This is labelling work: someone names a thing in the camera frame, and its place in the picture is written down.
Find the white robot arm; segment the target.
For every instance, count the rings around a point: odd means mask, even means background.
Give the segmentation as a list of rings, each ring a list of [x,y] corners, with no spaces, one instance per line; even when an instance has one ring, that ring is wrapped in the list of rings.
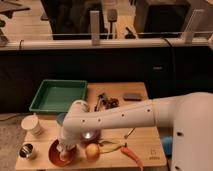
[[[213,93],[144,100],[90,112],[88,103],[72,103],[58,134],[58,150],[73,148],[84,132],[137,127],[173,129],[171,171],[213,171]]]

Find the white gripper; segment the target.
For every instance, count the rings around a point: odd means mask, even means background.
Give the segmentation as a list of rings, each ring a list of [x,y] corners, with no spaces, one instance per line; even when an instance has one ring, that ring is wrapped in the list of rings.
[[[62,161],[69,161],[72,154],[72,150],[76,147],[77,141],[75,139],[67,139],[64,137],[59,137],[58,138],[58,145],[56,149],[59,152],[59,158]]]

